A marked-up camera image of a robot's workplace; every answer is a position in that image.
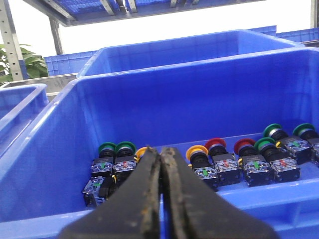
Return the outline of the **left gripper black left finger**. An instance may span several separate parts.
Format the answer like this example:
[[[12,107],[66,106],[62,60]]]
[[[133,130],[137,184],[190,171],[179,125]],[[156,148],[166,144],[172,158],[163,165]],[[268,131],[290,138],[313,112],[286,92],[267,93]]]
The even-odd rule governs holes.
[[[60,239],[160,238],[160,155],[148,147],[136,169],[95,210],[64,227]]]

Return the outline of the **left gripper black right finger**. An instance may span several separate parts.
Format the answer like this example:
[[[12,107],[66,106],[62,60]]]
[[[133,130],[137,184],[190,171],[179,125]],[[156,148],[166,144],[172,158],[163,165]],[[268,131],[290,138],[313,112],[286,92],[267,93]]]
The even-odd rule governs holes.
[[[236,208],[200,180],[176,147],[162,148],[160,160],[171,238],[278,238],[270,225]]]

